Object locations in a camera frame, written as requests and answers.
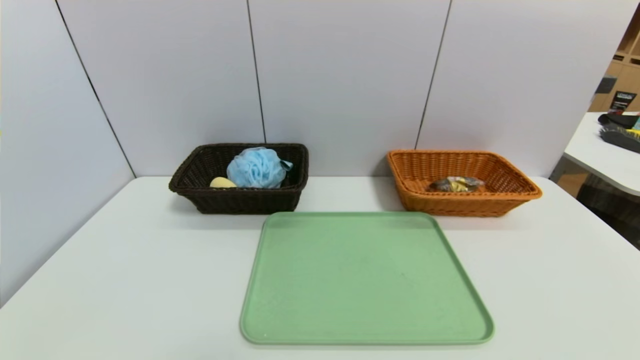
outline tabletop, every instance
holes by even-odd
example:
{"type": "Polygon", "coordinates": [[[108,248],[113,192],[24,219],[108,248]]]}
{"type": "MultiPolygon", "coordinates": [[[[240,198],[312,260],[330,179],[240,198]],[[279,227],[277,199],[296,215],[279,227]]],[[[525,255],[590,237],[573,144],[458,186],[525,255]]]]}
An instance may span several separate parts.
{"type": "Polygon", "coordinates": [[[602,114],[585,114],[564,156],[616,188],[640,196],[640,154],[600,138],[598,117],[602,114]]]}
{"type": "MultiPolygon", "coordinates": [[[[268,346],[239,317],[266,216],[129,183],[0,309],[0,359],[639,359],[640,252],[540,177],[502,218],[437,217],[495,323],[471,346],[268,346]]],[[[402,210],[393,179],[311,177],[297,211],[402,210]]]]}

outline wicker basket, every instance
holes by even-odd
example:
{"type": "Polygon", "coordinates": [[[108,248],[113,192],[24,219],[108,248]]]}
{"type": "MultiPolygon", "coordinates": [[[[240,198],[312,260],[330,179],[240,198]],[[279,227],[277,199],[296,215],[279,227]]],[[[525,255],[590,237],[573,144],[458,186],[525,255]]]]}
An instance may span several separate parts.
{"type": "Polygon", "coordinates": [[[542,191],[502,156],[486,151],[396,150],[387,154],[405,209],[432,215],[501,217],[542,196],[542,191]],[[447,176],[472,176],[486,191],[430,192],[433,181],[447,176]]]}
{"type": "Polygon", "coordinates": [[[169,190],[189,199],[203,214],[272,214],[293,211],[307,184],[309,155],[298,143],[218,143],[197,147],[176,170],[169,190]],[[273,149],[293,163],[279,189],[210,188],[214,177],[226,177],[227,166],[249,147],[273,149]]]}

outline soap bar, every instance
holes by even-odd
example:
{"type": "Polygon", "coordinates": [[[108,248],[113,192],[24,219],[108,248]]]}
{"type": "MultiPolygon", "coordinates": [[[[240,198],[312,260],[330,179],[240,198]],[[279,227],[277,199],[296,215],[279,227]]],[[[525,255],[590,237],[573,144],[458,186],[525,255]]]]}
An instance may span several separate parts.
{"type": "Polygon", "coordinates": [[[212,188],[237,188],[236,184],[234,184],[233,181],[227,179],[226,177],[214,178],[209,186],[212,188]]]}

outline white desk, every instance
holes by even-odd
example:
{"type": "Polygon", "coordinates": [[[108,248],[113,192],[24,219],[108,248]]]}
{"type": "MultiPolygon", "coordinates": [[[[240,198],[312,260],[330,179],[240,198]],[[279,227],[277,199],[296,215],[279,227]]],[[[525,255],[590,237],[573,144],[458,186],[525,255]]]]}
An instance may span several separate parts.
{"type": "Polygon", "coordinates": [[[602,141],[598,135],[602,114],[585,114],[564,156],[616,188],[640,196],[640,154],[602,141]]]}
{"type": "MultiPolygon", "coordinates": [[[[495,322],[477,346],[285,347],[239,316],[265,216],[134,180],[0,309],[2,360],[640,359],[640,252],[547,179],[502,218],[438,217],[495,322]]],[[[399,210],[389,178],[313,177],[299,211],[399,210]]]]}

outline green tray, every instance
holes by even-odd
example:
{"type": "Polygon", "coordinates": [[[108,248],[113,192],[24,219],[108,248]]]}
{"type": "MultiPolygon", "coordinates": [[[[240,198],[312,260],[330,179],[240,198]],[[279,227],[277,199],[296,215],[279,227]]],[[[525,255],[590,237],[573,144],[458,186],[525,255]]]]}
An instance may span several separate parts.
{"type": "Polygon", "coordinates": [[[257,344],[474,344],[493,322],[423,213],[267,218],[240,319],[257,344]]]}

